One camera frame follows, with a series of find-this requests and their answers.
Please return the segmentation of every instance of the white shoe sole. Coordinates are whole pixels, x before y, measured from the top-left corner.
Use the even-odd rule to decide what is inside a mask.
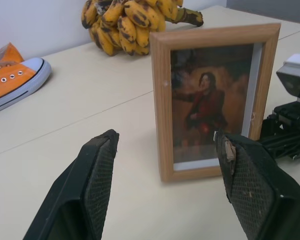
[[[50,64],[47,61],[43,60],[40,69],[30,80],[28,80],[22,86],[18,87],[16,90],[8,93],[3,97],[0,97],[0,111],[19,102],[20,100],[37,91],[48,79],[51,71],[52,69]]]

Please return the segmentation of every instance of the dark hair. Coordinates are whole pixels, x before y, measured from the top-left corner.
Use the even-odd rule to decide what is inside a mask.
[[[201,85],[201,82],[202,82],[202,79],[204,78],[204,76],[207,76],[210,81],[209,88],[215,89],[216,88],[216,77],[212,72],[204,72],[201,74],[201,77],[199,80],[199,86]]]

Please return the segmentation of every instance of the person in photo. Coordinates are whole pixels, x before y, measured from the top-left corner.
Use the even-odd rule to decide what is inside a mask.
[[[172,98],[192,103],[184,124],[187,130],[198,130],[201,145],[213,144],[215,131],[227,126],[222,113],[225,93],[217,89],[216,77],[212,72],[201,74],[196,92],[181,93],[175,90]]]

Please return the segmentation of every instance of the white wall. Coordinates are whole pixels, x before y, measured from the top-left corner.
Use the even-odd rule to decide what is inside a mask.
[[[12,42],[25,59],[90,42],[81,25],[85,0],[0,0],[0,48]],[[202,10],[226,6],[227,0],[184,0],[184,7]]]

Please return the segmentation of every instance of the ripe banana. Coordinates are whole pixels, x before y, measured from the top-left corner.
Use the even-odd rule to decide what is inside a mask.
[[[142,47],[142,46],[139,46],[138,44],[136,45],[135,47],[135,53],[138,54],[138,55],[148,55],[149,54],[149,47],[146,46],[146,47]]]
[[[175,21],[177,19],[178,16],[178,6],[177,6],[177,2],[176,1],[172,1],[172,13],[171,13],[171,19],[173,21]]]
[[[130,43],[136,41],[137,33],[134,23],[127,16],[120,16],[118,19],[118,29],[122,36]]]
[[[158,0],[144,0],[149,6],[155,7]]]
[[[149,28],[157,29],[160,19],[159,19],[158,14],[156,13],[156,11],[151,6],[149,6],[146,2],[144,2],[141,6],[147,12],[147,16],[149,17],[149,21],[150,21]]]
[[[98,20],[92,25],[91,28],[89,28],[89,34],[90,34],[91,40],[97,45],[97,47],[102,49],[101,44],[99,42],[98,33],[97,33],[97,29],[99,27],[100,27],[100,21]]]
[[[133,0],[127,1],[124,4],[124,12],[135,25],[141,28],[147,28],[151,24],[146,10]]]
[[[158,0],[157,5],[163,15],[169,19],[172,18],[173,8],[177,6],[174,0]]]
[[[123,35],[122,32],[119,31],[119,38],[120,38],[120,43],[122,46],[122,49],[129,54],[130,56],[132,56],[135,53],[135,49],[136,49],[136,41],[133,42],[129,42]]]
[[[162,14],[162,12],[159,10],[159,8],[155,7],[153,9],[155,10],[156,14],[159,17],[159,24],[158,24],[158,28],[156,30],[158,32],[166,31],[166,18],[165,18],[165,16]]]
[[[115,55],[115,47],[107,40],[100,27],[96,29],[96,32],[103,51],[109,56]]]
[[[145,27],[135,26],[136,43],[141,47],[146,47],[149,44],[149,29]]]
[[[108,10],[103,14],[102,21],[109,26],[116,25],[124,11],[126,1],[127,0],[113,0]]]
[[[83,6],[81,13],[81,23],[85,29],[92,27],[97,20],[98,14],[95,7],[95,0],[87,0]]]
[[[100,24],[100,28],[103,32],[103,35],[113,46],[121,48],[118,29],[113,26],[107,26],[103,22]]]

